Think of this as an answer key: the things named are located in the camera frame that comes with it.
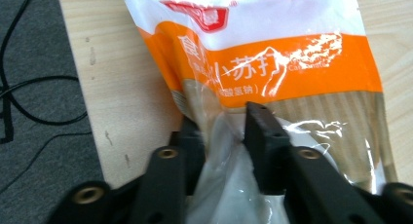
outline snack bag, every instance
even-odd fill
[[[350,183],[378,193],[396,181],[383,89],[357,0],[125,1],[176,105],[208,147],[188,220],[260,223],[279,209],[259,196],[248,173],[247,101],[274,111],[293,145],[318,148]],[[223,201],[234,212],[220,209]],[[247,205],[255,211],[236,212]]]

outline black cable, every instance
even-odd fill
[[[6,186],[4,186],[0,190],[0,195],[3,194],[7,189],[9,189],[10,186],[12,186],[16,181],[18,181],[30,168],[33,166],[34,162],[37,160],[39,155],[43,152],[43,150],[48,146],[50,142],[52,142],[54,139],[59,138],[59,137],[66,137],[66,136],[78,136],[78,135],[87,135],[87,134],[92,134],[91,131],[88,132],[82,132],[82,133],[64,133],[64,134],[57,134],[50,139],[46,141],[46,143],[36,152],[34,157],[31,159],[30,163],[27,165],[27,167],[19,173],[12,181],[10,181]]]
[[[9,29],[6,32],[6,35],[3,39],[3,42],[2,42],[2,45],[1,45],[1,48],[0,48],[0,79],[3,83],[3,90],[4,90],[3,93],[2,93],[2,96],[5,96],[5,98],[8,98],[21,114],[23,114],[25,117],[27,117],[28,119],[30,119],[30,120],[32,120],[36,123],[40,123],[40,124],[44,124],[44,125],[52,125],[52,126],[63,126],[63,125],[69,125],[69,124],[76,123],[76,122],[84,119],[87,116],[87,113],[85,112],[81,116],[78,116],[78,117],[76,117],[72,120],[62,121],[62,122],[42,120],[42,119],[39,119],[39,118],[33,116],[29,112],[27,112],[18,103],[18,101],[15,99],[15,97],[12,94],[12,90],[10,89],[9,82],[7,81],[5,70],[4,70],[4,55],[5,55],[5,52],[6,52],[6,48],[9,44],[9,40],[10,40],[12,34],[13,34],[13,31],[15,30],[16,25],[18,24],[18,22],[19,22],[19,20],[22,16],[22,14],[24,13],[26,7],[28,6],[29,1],[30,0],[24,0],[23,3],[21,4],[18,13],[16,14],[15,18],[12,21],[12,24],[10,25]],[[67,79],[70,79],[70,80],[75,80],[75,81],[79,82],[78,78],[72,77],[72,76],[51,76],[51,77],[42,77],[42,78],[33,79],[33,80],[23,82],[23,83],[20,83],[20,84],[24,84],[23,86],[26,86],[26,85],[34,84],[34,83],[37,83],[37,82],[42,82],[42,81],[44,81],[43,79],[46,79],[46,80],[61,80],[61,79],[66,79],[67,80]]]

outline orange label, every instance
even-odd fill
[[[340,33],[281,38],[208,50],[191,29],[160,23],[139,30],[171,90],[184,79],[212,89],[226,107],[322,93],[381,92],[365,36]]]

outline wooden surface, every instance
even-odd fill
[[[358,0],[382,77],[397,175],[413,184],[413,0]],[[144,172],[181,115],[123,0],[60,0],[104,177]]]

